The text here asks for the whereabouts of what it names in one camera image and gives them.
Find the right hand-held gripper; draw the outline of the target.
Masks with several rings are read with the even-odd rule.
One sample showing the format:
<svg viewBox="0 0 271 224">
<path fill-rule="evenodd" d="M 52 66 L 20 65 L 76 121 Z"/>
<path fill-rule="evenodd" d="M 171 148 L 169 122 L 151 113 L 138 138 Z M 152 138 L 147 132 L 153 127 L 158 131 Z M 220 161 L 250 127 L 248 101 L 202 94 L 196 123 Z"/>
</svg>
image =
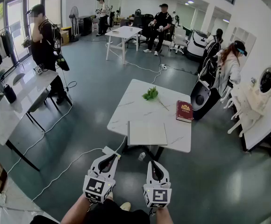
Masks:
<svg viewBox="0 0 271 224">
<path fill-rule="evenodd" d="M 143 186 L 144 199 L 148 208 L 165 208 L 171 201 L 171 183 L 169 172 L 156 161 L 148 163 L 146 183 Z"/>
</svg>

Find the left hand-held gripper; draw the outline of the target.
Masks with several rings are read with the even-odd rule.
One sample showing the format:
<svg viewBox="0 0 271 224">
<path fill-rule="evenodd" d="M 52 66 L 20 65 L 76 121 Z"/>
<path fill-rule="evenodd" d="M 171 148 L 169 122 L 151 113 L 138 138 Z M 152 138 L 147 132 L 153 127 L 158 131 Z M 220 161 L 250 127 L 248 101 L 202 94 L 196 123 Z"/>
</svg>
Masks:
<svg viewBox="0 0 271 224">
<path fill-rule="evenodd" d="M 83 185 L 83 192 L 90 202 L 103 203 L 112 192 L 118 161 L 116 154 L 103 155 L 94 160 Z"/>
</svg>

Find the grey notebook with white pages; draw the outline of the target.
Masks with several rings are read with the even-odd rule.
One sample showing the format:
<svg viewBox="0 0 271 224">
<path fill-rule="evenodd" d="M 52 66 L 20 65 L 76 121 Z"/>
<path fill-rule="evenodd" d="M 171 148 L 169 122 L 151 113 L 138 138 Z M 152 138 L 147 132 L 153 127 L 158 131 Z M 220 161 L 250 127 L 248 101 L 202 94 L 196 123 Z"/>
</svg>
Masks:
<svg viewBox="0 0 271 224">
<path fill-rule="evenodd" d="M 167 146 L 164 123 L 128 121 L 128 146 Z"/>
</svg>

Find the person's right forearm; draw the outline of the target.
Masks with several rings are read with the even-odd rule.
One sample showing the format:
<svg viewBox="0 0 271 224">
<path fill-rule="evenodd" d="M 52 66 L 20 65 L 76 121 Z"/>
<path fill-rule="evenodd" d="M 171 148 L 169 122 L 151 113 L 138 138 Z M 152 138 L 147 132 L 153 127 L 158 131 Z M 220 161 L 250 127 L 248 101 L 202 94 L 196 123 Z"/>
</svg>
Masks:
<svg viewBox="0 0 271 224">
<path fill-rule="evenodd" d="M 167 207 L 156 210 L 156 224 L 173 224 Z"/>
</svg>

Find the person's black shorts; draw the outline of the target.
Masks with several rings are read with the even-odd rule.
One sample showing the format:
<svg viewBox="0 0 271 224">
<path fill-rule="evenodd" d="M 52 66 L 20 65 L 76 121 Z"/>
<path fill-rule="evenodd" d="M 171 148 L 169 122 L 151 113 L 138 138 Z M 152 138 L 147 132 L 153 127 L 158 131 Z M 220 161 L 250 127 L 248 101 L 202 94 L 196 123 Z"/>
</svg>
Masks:
<svg viewBox="0 0 271 224">
<path fill-rule="evenodd" d="M 90 211 L 83 208 L 80 217 L 64 217 L 60 224 L 150 224 L 150 218 L 143 210 L 123 210 L 106 199 Z"/>
</svg>

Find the white marble table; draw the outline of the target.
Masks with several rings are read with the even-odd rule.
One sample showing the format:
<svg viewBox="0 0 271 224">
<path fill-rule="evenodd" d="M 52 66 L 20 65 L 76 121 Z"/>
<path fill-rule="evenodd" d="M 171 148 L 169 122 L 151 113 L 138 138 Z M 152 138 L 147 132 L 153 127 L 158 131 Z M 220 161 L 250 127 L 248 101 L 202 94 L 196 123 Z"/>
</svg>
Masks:
<svg viewBox="0 0 271 224">
<path fill-rule="evenodd" d="M 129 146 L 129 138 L 126 138 L 123 141 L 122 152 L 126 153 L 140 148 L 145 150 L 155 161 L 159 160 L 165 148 L 189 153 L 191 151 L 191 124 L 176 120 L 176 107 L 178 100 L 189 103 L 190 96 L 156 86 L 160 101 L 146 101 L 142 95 L 153 87 L 154 85 L 150 83 L 132 79 L 111 117 L 107 129 L 127 137 L 129 121 L 164 123 L 167 146 L 159 146 L 158 148 L 148 145 Z"/>
</svg>

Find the grey chair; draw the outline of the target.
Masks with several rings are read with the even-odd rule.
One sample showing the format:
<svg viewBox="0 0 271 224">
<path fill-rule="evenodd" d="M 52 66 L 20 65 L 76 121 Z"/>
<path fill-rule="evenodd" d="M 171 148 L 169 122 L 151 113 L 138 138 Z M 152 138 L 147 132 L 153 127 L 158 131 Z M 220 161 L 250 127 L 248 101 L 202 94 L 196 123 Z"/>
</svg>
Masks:
<svg viewBox="0 0 271 224">
<path fill-rule="evenodd" d="M 45 103 L 48 96 L 49 96 L 49 91 L 45 89 L 41 93 L 41 95 L 36 99 L 36 101 L 32 104 L 28 112 L 35 112 L 42 104 Z"/>
</svg>

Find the white vanity table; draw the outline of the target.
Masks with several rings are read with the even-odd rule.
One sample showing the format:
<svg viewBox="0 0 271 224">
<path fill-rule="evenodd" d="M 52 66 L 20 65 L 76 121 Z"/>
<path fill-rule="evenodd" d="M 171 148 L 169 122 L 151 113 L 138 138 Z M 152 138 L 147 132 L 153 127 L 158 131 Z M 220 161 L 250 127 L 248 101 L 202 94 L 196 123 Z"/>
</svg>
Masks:
<svg viewBox="0 0 271 224">
<path fill-rule="evenodd" d="M 255 87 L 244 84 L 235 84 L 230 81 L 227 85 L 227 90 L 223 92 L 221 103 L 227 102 L 223 107 L 228 109 L 232 106 L 236 107 L 235 114 L 231 117 L 232 120 L 239 120 L 228 130 L 231 134 L 238 126 L 242 127 L 239 134 L 241 138 L 245 132 L 251 129 L 255 123 L 264 116 L 264 108 L 266 106 L 264 96 L 260 94 L 260 90 Z"/>
</svg>

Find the black cylinder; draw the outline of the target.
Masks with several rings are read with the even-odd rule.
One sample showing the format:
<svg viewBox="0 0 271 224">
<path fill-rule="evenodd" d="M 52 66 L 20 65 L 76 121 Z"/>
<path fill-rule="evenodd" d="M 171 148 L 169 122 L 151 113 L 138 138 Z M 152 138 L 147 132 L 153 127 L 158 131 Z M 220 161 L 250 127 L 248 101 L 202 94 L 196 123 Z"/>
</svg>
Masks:
<svg viewBox="0 0 271 224">
<path fill-rule="evenodd" d="M 13 88 L 7 84 L 3 86 L 3 90 L 4 90 L 4 95 L 6 99 L 8 100 L 10 104 L 12 104 L 16 100 L 16 94 Z"/>
</svg>

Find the cardboard box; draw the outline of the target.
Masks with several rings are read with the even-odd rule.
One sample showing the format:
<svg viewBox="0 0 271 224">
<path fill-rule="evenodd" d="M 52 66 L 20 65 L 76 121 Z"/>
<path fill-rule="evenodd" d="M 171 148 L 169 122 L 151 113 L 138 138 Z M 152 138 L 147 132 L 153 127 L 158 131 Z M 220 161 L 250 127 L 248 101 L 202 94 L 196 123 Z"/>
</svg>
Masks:
<svg viewBox="0 0 271 224">
<path fill-rule="evenodd" d="M 69 43 L 69 31 L 61 30 L 61 46 L 64 46 Z"/>
</svg>

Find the white table with slanted legs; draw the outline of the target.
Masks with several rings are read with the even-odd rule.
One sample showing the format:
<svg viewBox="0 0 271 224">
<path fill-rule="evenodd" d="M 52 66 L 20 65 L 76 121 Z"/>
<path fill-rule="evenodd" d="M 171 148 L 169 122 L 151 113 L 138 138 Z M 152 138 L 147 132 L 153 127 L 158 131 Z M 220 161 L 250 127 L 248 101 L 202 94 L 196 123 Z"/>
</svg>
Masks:
<svg viewBox="0 0 271 224">
<path fill-rule="evenodd" d="M 122 51 L 122 63 L 123 65 L 126 64 L 126 51 L 125 51 L 125 44 L 129 41 L 130 38 L 135 36 L 136 38 L 136 51 L 138 51 L 138 44 L 139 38 L 138 34 L 142 31 L 142 28 L 133 27 L 133 26 L 122 26 L 110 32 L 107 32 L 105 35 L 108 36 L 108 43 L 107 43 L 107 55 L 106 60 L 108 60 L 110 49 L 119 49 Z M 112 38 L 120 38 L 121 43 L 118 45 L 112 45 Z"/>
</svg>

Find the white office chair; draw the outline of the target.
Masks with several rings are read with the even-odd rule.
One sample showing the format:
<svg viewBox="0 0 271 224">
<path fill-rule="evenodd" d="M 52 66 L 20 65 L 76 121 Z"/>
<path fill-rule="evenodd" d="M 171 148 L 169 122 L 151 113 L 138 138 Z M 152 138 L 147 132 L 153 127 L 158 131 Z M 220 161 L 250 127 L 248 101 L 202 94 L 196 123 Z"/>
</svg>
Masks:
<svg viewBox="0 0 271 224">
<path fill-rule="evenodd" d="M 169 46 L 169 51 L 175 50 L 175 53 L 178 52 L 184 54 L 184 48 L 188 44 L 188 36 L 186 35 L 186 30 L 180 27 L 174 29 L 174 34 L 172 37 L 172 42 Z"/>
</svg>

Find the black cabinet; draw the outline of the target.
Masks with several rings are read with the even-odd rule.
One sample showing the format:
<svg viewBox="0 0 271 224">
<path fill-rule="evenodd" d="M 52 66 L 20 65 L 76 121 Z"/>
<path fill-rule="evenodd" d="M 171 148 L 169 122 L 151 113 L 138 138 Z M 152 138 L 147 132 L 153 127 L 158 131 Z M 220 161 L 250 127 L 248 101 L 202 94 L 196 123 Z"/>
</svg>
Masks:
<svg viewBox="0 0 271 224">
<path fill-rule="evenodd" d="M 92 33 L 92 18 L 91 16 L 81 16 L 78 18 L 78 29 L 81 36 L 86 36 Z"/>
</svg>

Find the oval mirror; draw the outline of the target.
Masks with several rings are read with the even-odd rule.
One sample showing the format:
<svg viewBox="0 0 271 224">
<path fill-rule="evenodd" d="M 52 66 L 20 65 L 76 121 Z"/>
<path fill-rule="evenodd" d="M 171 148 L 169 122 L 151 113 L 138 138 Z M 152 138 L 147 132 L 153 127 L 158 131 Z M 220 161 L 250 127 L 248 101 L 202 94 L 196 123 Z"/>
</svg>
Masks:
<svg viewBox="0 0 271 224">
<path fill-rule="evenodd" d="M 259 91 L 261 95 L 271 93 L 271 66 L 264 69 L 259 79 Z"/>
</svg>

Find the black office chair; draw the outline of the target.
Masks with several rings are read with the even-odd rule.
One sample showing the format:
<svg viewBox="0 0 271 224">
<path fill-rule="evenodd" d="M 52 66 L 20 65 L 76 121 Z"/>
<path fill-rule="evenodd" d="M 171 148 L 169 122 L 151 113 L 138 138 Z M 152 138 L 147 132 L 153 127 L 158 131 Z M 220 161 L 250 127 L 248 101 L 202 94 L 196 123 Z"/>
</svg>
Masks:
<svg viewBox="0 0 271 224">
<path fill-rule="evenodd" d="M 151 14 L 145 14 L 142 16 L 142 30 L 140 32 L 140 35 L 146 38 L 146 43 L 149 41 L 152 34 L 153 25 L 150 26 L 149 24 L 153 21 L 154 16 Z"/>
</svg>

